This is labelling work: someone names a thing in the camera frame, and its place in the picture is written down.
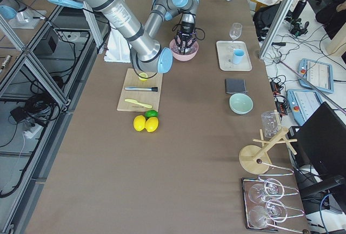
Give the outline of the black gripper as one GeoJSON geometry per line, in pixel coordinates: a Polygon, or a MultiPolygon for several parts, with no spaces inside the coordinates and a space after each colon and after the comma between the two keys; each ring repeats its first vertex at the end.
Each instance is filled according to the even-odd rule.
{"type": "Polygon", "coordinates": [[[195,31],[195,24],[191,22],[182,21],[180,25],[179,36],[175,36],[174,40],[176,42],[176,45],[180,49],[180,51],[184,51],[187,48],[190,48],[194,42],[196,42],[196,39],[194,38],[184,38],[184,37],[192,37],[195,31]]]}

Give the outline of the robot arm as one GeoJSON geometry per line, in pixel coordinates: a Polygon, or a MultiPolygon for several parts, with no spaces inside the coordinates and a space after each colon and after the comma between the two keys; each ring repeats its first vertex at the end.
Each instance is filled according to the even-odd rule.
{"type": "Polygon", "coordinates": [[[181,15],[180,28],[174,36],[174,42],[180,54],[191,51],[196,42],[196,14],[199,0],[153,0],[145,30],[154,37],[164,21],[172,20],[181,15]]]}
{"type": "Polygon", "coordinates": [[[93,11],[101,12],[132,46],[133,66],[144,72],[166,73],[171,69],[173,56],[169,48],[161,47],[145,30],[124,0],[48,0],[49,2],[81,9],[88,3],[93,11]]]}

